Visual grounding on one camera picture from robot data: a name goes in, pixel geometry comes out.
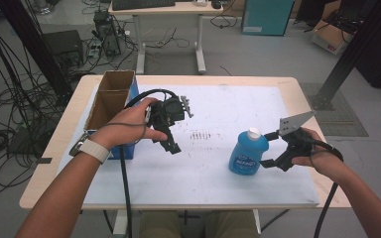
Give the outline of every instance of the wrist strap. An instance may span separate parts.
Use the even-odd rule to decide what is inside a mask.
[[[110,151],[106,148],[88,139],[83,142],[79,150],[93,156],[102,164],[107,160],[110,154]]]

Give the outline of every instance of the forearm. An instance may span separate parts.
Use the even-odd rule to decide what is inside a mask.
[[[46,189],[17,237],[69,237],[99,166],[86,153],[75,156]]]
[[[381,200],[354,172],[338,181],[369,238],[381,237]]]

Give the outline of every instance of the fingers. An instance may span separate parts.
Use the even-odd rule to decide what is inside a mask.
[[[321,141],[321,138],[320,138],[318,132],[311,130],[309,128],[306,128],[306,127],[303,127],[303,130],[305,130],[307,133],[309,133],[312,136],[312,138],[314,138],[315,140]]]
[[[152,139],[155,141],[166,141],[167,135],[161,131],[156,131],[156,130],[147,128],[147,131],[145,132],[144,138],[145,139]]]

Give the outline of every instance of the white tabletop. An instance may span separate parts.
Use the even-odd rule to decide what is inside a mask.
[[[160,88],[141,85],[140,91]],[[194,117],[171,127],[182,151],[171,155],[160,144],[144,140],[137,144],[135,158],[127,161],[131,203],[137,209],[235,209],[261,207],[309,207],[318,196],[307,168],[261,169],[255,176],[240,176],[228,169],[230,154],[240,132],[257,127],[274,132],[279,119],[287,117],[280,91],[265,86],[178,86],[164,89],[185,95]],[[164,94],[156,94],[163,99]],[[93,97],[60,163],[71,159],[68,150],[82,134]],[[283,140],[270,143],[264,159],[278,158],[287,147]],[[108,161],[98,170],[84,205],[122,207],[125,197],[119,161]]]

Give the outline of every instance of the desk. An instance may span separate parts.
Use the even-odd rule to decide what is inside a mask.
[[[172,28],[197,27],[197,40],[195,42],[195,52],[197,68],[199,73],[205,73],[205,61],[202,52],[202,16],[216,15],[222,12],[221,9],[213,9],[210,2],[206,6],[195,6],[192,2],[177,2],[173,7],[147,8],[136,10],[113,11],[109,7],[109,13],[112,15],[132,15],[138,44],[138,60],[136,73],[144,73],[145,63],[145,44],[142,43],[141,31],[142,25],[150,28],[160,28],[161,26],[170,26]]]
[[[296,115],[310,110],[310,107],[300,89],[299,84],[294,78],[288,77],[246,77],[246,76],[166,76],[166,75],[138,75],[138,85],[157,84],[160,87],[163,85],[241,85],[241,86],[269,86],[279,89],[284,105],[289,115]],[[20,200],[20,205],[23,208],[32,208],[45,189],[49,186],[58,172],[58,167],[61,159],[70,143],[72,134],[77,126],[77,123],[89,101],[93,89],[101,80],[101,75],[88,75],[82,78],[76,91],[74,92],[66,111],[63,114],[60,124],[51,138],[48,147],[43,154],[46,158],[53,158],[48,165],[38,165],[33,174],[23,196]],[[313,118],[305,124],[306,127],[321,133],[318,122]],[[318,195],[318,206],[323,207],[325,199],[331,187],[331,181],[325,178],[314,170],[310,170],[312,179],[315,184],[315,190]],[[220,208],[265,208],[265,207],[280,207],[293,208],[300,206],[281,205],[281,206],[260,206],[258,204],[227,205],[219,207],[212,205],[182,205],[171,207],[168,204],[165,206],[134,206],[135,209],[220,209]],[[331,207],[350,207],[349,202],[341,190],[338,190]],[[124,209],[124,204],[84,204],[83,209]]]

